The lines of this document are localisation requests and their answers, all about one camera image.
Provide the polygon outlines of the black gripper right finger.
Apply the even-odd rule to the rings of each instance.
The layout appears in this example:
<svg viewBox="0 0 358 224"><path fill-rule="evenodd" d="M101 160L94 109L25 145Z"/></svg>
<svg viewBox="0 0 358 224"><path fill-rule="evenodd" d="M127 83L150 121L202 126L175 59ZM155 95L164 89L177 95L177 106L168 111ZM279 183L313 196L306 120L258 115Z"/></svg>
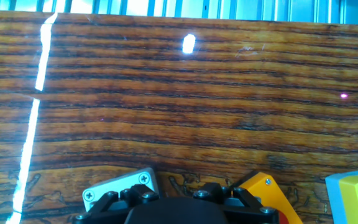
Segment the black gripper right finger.
<svg viewBox="0 0 358 224"><path fill-rule="evenodd" d="M265 207L248 190L223 187L218 183L204 184L193 193L197 202L206 202L207 217L224 218L226 223L278 224L276 208Z"/></svg>

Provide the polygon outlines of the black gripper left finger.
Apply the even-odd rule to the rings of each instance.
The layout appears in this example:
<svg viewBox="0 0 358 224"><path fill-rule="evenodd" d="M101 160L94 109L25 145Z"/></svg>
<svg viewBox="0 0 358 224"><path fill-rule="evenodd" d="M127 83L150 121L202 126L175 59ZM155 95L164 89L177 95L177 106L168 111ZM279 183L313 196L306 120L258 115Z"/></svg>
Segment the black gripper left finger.
<svg viewBox="0 0 358 224"><path fill-rule="evenodd" d="M133 208L159 198L157 192L142 184L135 184L119 193L109 191L95 202L88 212L76 215L73 224L125 223Z"/></svg>

